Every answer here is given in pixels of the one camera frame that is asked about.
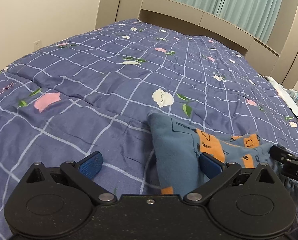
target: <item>electrical outlet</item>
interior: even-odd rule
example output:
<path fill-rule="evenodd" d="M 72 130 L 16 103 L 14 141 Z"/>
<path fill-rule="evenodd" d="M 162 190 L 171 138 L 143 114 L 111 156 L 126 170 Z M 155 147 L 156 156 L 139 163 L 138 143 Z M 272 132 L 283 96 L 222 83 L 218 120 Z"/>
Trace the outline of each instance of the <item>electrical outlet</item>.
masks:
<path fill-rule="evenodd" d="M 33 43 L 33 51 L 36 51 L 36 50 L 38 50 L 38 49 L 41 49 L 41 47 L 42 47 L 42 42 L 41 42 L 41 40 L 39 40 L 39 41 L 35 41 L 35 42 Z"/>

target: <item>white flower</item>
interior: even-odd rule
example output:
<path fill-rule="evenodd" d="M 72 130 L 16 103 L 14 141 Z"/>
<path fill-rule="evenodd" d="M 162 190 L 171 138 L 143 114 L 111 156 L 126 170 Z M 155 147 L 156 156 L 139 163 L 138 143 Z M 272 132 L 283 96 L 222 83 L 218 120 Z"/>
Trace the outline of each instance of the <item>white flower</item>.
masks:
<path fill-rule="evenodd" d="M 298 125 L 295 122 L 289 122 L 291 127 L 296 128 Z"/>
<path fill-rule="evenodd" d="M 161 88 L 153 92 L 152 98 L 160 108 L 163 106 L 171 106 L 174 102 L 172 95 L 168 92 L 164 92 Z"/>
<path fill-rule="evenodd" d="M 217 75 L 214 75 L 213 78 L 217 79 L 218 81 L 224 81 L 222 77 L 218 77 Z"/>
<path fill-rule="evenodd" d="M 122 63 L 120 63 L 120 64 L 124 64 L 124 65 L 126 65 L 126 64 L 131 64 L 131 65 L 141 65 L 140 62 L 137 62 L 137 61 L 131 61 L 131 60 L 124 61 L 124 62 L 122 62 Z"/>

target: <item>blue plaid bedspread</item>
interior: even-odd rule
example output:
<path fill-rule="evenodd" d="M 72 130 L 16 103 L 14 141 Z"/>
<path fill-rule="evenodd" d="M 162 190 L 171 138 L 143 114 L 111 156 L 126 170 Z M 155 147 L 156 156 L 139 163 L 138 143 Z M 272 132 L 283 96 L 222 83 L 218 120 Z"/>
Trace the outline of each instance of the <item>blue plaid bedspread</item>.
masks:
<path fill-rule="evenodd" d="M 135 19 L 114 23 L 0 71 L 0 239 L 11 235 L 4 205 L 36 161 L 58 166 L 97 150 L 100 186 L 118 196 L 159 194 L 150 110 L 211 134 L 258 132 L 297 154 L 297 121 L 239 53 Z"/>

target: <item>screw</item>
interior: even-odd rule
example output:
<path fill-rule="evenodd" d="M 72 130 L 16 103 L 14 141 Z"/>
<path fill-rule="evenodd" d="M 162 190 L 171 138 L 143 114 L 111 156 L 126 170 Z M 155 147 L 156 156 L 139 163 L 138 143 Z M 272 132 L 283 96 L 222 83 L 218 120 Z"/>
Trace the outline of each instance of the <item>screw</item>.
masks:
<path fill-rule="evenodd" d="M 99 200 L 109 202 L 114 200 L 114 195 L 111 193 L 102 193 L 99 195 Z"/>
<path fill-rule="evenodd" d="M 191 201 L 199 201 L 202 199 L 202 196 L 199 193 L 189 193 L 187 199 Z"/>
<path fill-rule="evenodd" d="M 154 201 L 153 199 L 148 199 L 148 200 L 147 200 L 147 204 L 152 205 L 152 204 L 154 204 L 154 203 L 155 203 L 155 201 Z"/>

